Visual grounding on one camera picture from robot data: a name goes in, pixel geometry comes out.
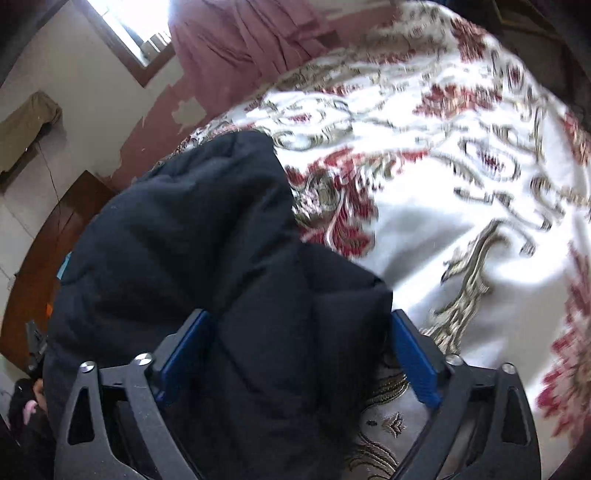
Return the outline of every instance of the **black jacket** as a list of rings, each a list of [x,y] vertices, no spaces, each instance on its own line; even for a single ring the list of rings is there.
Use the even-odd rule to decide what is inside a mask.
[[[302,244],[272,141],[219,137],[109,202],[76,245],[48,333],[57,431],[77,367],[127,364],[201,307],[217,321],[201,388],[170,427],[209,480],[337,478],[384,344],[391,293]]]
[[[25,455],[26,466],[34,468],[44,479],[53,478],[53,459],[56,455],[56,440],[47,420],[47,415],[37,407],[27,425],[24,424],[22,411],[30,400],[36,400],[33,393],[34,382],[21,378],[14,385],[10,399],[8,421],[10,433],[18,441]]]

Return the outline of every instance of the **wooden furniture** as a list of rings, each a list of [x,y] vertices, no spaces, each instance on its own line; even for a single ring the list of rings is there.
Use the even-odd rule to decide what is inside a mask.
[[[35,237],[12,287],[0,334],[0,353],[26,371],[25,324],[47,331],[47,305],[59,289],[56,274],[90,220],[115,194],[85,171],[68,189]]]

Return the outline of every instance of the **window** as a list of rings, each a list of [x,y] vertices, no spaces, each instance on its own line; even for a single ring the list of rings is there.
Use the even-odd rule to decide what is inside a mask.
[[[168,0],[76,0],[100,37],[141,86],[174,56]]]

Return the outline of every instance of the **white floral fabric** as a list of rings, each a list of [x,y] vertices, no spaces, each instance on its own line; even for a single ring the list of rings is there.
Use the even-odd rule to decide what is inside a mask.
[[[306,242],[381,276],[445,353],[525,385],[548,478],[591,402],[589,136],[491,35],[400,5],[197,130],[270,135]],[[428,411],[384,357],[346,478],[390,478]]]

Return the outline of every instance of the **khaki garment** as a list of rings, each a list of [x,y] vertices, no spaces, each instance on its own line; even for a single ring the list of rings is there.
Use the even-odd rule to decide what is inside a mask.
[[[35,92],[1,122],[0,173],[13,167],[44,124],[54,124],[60,117],[61,107],[44,92]]]

